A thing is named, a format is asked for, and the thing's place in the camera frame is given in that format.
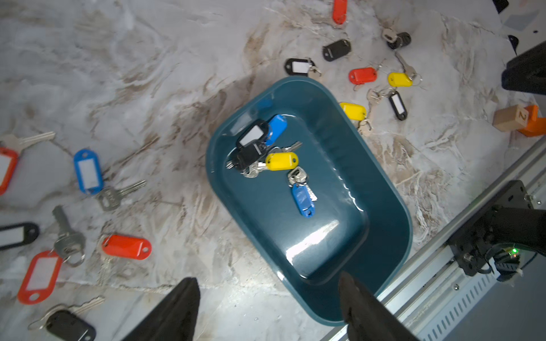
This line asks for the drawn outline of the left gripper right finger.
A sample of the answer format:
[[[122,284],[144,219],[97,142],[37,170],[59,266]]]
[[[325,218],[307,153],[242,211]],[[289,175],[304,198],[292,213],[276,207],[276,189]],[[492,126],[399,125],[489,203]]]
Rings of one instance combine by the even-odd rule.
[[[340,275],[338,292],[350,341],[417,339],[364,285],[345,271]]]

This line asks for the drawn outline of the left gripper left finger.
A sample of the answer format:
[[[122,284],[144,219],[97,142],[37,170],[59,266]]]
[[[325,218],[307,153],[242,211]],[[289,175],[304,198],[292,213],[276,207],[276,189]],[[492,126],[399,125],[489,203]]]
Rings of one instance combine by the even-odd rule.
[[[197,278],[184,278],[124,340],[193,340],[199,305]]]

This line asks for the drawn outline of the solid black tag key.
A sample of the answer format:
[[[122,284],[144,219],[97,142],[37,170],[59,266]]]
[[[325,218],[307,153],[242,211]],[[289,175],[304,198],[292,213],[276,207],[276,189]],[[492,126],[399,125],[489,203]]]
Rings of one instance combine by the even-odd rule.
[[[411,35],[408,32],[397,33],[392,28],[384,28],[381,36],[391,50],[408,46],[412,42]]]
[[[351,42],[348,39],[335,41],[322,48],[322,56],[325,61],[333,62],[345,57],[352,51]]]
[[[30,323],[27,330],[46,330],[60,340],[95,340],[96,329],[83,320],[80,315],[104,302],[105,297],[98,296],[80,305],[55,305],[41,318]]]

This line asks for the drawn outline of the solid blue tag key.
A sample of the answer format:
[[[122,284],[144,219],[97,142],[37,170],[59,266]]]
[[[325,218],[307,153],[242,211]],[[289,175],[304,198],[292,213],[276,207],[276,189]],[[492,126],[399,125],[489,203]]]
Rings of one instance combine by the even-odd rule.
[[[297,166],[287,174],[287,180],[291,188],[292,197],[301,215],[306,218],[313,217],[316,200],[311,195],[308,187],[307,172],[301,166]]]

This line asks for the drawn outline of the red white label tag key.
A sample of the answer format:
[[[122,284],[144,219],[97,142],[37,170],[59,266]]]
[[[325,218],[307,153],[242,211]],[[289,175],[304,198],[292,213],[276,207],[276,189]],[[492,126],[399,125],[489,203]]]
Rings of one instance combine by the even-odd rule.
[[[31,260],[17,294],[18,302],[35,305],[45,301],[54,291],[62,265],[79,267],[85,261],[85,237],[74,230],[61,206],[53,209],[59,225],[58,239],[53,248]]]

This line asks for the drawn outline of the teal plastic storage box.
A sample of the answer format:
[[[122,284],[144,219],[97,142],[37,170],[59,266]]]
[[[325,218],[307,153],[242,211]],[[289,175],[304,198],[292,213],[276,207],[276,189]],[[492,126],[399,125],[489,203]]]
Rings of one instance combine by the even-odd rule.
[[[247,178],[229,168],[240,139],[280,115],[278,147],[299,143],[299,183],[287,170]],[[379,294],[408,258],[409,211],[335,97],[319,82],[288,77],[232,114],[212,136],[208,181],[270,268],[317,322],[344,320],[338,280],[348,273]]]

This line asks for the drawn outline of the black white tag key box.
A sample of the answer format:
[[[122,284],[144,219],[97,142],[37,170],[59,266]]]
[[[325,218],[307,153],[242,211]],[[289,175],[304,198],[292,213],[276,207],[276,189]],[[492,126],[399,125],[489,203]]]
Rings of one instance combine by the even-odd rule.
[[[251,125],[241,133],[237,138],[235,146],[237,149],[243,149],[251,143],[265,144],[269,132],[269,123],[262,119],[258,119],[251,123]]]

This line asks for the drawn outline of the light blue tag key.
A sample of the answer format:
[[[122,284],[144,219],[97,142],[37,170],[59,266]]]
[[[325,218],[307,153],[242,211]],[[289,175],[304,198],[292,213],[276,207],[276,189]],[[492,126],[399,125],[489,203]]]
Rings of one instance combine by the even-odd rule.
[[[265,140],[266,146],[272,146],[288,127],[287,119],[283,115],[275,115],[268,122],[269,131]]]

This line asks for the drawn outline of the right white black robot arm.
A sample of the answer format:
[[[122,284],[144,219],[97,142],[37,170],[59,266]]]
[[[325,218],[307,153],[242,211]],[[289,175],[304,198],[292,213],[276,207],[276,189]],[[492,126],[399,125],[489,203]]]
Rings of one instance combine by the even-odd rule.
[[[509,61],[501,74],[505,90],[545,94],[545,43]],[[467,276],[490,274],[489,260],[508,247],[545,255],[545,210],[535,209],[521,180],[509,180],[471,216],[447,244]]]

